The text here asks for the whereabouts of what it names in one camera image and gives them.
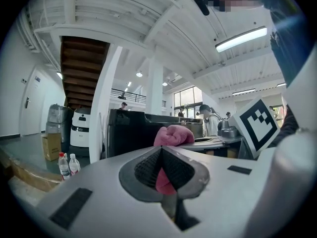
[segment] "fluorescent light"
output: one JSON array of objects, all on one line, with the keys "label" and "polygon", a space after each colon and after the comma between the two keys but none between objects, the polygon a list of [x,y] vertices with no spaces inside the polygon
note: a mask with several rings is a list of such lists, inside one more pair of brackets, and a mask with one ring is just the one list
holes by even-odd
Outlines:
[{"label": "fluorescent light", "polygon": [[256,29],[234,36],[224,42],[217,44],[215,47],[218,53],[220,53],[227,49],[231,49],[232,47],[236,45],[248,42],[250,40],[254,40],[256,38],[259,38],[265,35],[267,35],[267,28],[265,26],[261,26]]},{"label": "fluorescent light", "polygon": [[254,92],[254,91],[255,91],[255,88],[254,89],[245,90],[245,91],[236,92],[236,93],[232,93],[232,95],[235,96],[235,95],[239,95],[239,94],[243,94],[243,93],[251,93],[251,92]]},{"label": "fluorescent light", "polygon": [[61,79],[63,79],[63,75],[60,72],[56,73]]},{"label": "fluorescent light", "polygon": [[278,84],[276,87],[279,87],[279,86],[284,86],[286,85],[286,83],[281,83],[281,84]]}]

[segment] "black and white pattern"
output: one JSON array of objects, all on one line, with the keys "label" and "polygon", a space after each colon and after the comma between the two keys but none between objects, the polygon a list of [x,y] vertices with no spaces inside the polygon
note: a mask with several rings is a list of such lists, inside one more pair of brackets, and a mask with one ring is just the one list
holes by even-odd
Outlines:
[{"label": "black and white pattern", "polygon": [[278,130],[274,118],[262,100],[243,113],[240,119],[247,129],[256,151],[259,151]]}]

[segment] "white jacket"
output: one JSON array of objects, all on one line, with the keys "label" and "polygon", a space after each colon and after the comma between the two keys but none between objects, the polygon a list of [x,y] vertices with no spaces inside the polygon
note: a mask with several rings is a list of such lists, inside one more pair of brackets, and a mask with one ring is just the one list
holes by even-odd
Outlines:
[{"label": "white jacket", "polygon": [[204,137],[209,137],[212,135],[218,135],[218,123],[220,122],[221,117],[217,114],[211,114],[207,121],[204,119],[203,124],[203,135]]}]

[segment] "plastic bottle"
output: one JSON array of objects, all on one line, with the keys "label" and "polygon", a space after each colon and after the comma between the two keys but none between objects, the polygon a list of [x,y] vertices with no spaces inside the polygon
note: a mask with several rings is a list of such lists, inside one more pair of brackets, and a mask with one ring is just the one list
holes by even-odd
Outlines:
[{"label": "plastic bottle", "polygon": [[75,154],[71,153],[69,156],[70,156],[69,168],[70,168],[71,174],[74,175],[80,171],[80,164],[79,164],[79,161],[76,159]]},{"label": "plastic bottle", "polygon": [[64,157],[64,153],[62,152],[59,153],[58,166],[59,166],[60,173],[63,177],[63,180],[69,179],[70,178],[69,166]]}]

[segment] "door handle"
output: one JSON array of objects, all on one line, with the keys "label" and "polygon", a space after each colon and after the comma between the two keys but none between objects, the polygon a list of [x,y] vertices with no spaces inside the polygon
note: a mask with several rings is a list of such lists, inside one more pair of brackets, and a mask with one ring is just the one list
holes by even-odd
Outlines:
[{"label": "door handle", "polygon": [[30,99],[30,97],[27,97],[26,98],[26,102],[25,102],[25,108],[27,109],[28,108],[28,105],[29,105],[29,99]]}]

